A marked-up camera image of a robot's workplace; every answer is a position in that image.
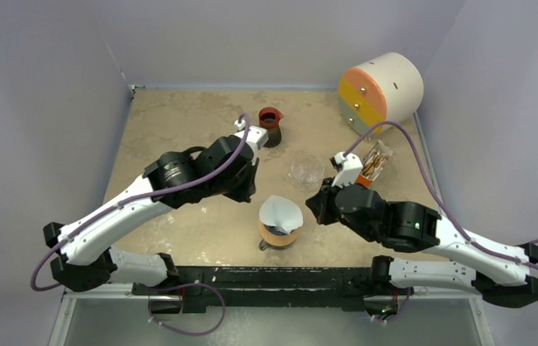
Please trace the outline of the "white paper coffee filter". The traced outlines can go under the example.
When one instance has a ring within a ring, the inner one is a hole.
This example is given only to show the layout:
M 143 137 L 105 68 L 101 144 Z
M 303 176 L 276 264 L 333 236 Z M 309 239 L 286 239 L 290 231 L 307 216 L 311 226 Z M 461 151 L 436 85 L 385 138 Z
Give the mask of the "white paper coffee filter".
M 299 206 L 293 201 L 272 195 L 259 209 L 259 220 L 266 225 L 281 226 L 284 229 L 297 229 L 303 226 L 303 215 Z

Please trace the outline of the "blue ribbed glass dripper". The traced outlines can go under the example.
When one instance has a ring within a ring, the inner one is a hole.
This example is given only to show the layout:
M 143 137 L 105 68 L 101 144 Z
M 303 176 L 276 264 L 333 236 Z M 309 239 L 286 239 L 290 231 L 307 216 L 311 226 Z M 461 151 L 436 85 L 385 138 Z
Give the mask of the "blue ribbed glass dripper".
M 291 233 L 293 233 L 294 231 L 296 231 L 296 229 L 288 230 L 288 229 L 284 229 L 281 226 L 270 226 L 270 225 L 266 225 L 266 224 L 264 224 L 263 227 L 270 234 L 273 234 L 275 236 L 287 236 L 287 235 L 290 235 Z

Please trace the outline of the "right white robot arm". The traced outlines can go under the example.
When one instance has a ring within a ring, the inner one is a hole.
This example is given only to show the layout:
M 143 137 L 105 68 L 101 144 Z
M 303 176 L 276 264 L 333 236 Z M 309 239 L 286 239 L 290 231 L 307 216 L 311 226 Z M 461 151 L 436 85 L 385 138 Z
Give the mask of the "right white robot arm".
M 538 246 L 505 245 L 461 235 L 454 223 L 422 204 L 389 202 L 361 185 L 334 187 L 326 178 L 306 206 L 320 225 L 340 223 L 368 242 L 402 253 L 442 257 L 441 262 L 390 256 L 372 259 L 367 282 L 372 293 L 405 293 L 415 286 L 479 295 L 485 302 L 518 309 L 538 301 Z

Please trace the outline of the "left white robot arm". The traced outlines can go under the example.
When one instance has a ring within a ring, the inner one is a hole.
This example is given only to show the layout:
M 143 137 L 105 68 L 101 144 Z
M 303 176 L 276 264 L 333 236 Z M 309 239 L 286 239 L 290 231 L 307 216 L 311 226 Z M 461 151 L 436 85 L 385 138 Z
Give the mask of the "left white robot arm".
M 124 252 L 114 244 L 144 223 L 183 205 L 223 195 L 248 203 L 256 192 L 258 151 L 268 135 L 253 128 L 219 137 L 208 147 L 168 151 L 149 164 L 131 185 L 79 221 L 49 223 L 46 244 L 56 255 L 53 278 L 75 292 L 105 283 L 139 283 L 161 295 L 174 292 L 178 273 L 170 255 Z

